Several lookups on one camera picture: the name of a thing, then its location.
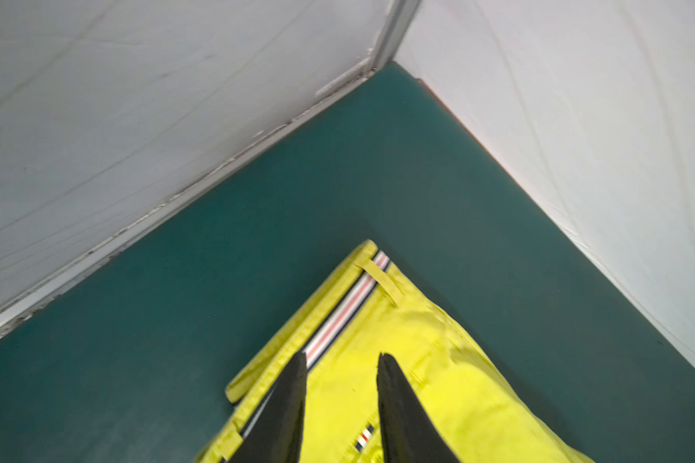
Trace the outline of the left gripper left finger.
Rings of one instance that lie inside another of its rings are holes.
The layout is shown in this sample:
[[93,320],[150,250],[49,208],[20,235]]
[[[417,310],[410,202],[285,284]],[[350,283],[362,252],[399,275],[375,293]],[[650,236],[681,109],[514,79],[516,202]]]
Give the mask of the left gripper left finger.
[[299,462],[307,372],[306,356],[295,354],[279,375],[268,403],[230,462]]

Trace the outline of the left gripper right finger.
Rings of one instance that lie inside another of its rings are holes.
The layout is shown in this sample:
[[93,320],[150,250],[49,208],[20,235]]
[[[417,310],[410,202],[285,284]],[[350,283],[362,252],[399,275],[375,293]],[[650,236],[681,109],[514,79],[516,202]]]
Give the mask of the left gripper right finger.
[[385,462],[459,463],[390,354],[380,354],[376,385]]

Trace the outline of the yellow long pants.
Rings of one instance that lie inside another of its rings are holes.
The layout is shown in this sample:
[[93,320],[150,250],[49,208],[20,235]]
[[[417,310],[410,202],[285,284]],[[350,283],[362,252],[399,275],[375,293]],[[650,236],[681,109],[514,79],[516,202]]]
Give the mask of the yellow long pants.
[[463,462],[582,462],[525,405],[484,350],[372,241],[341,262],[230,381],[234,412],[200,454],[227,462],[264,422],[278,376],[306,358],[301,460],[380,462],[378,360],[393,356]]

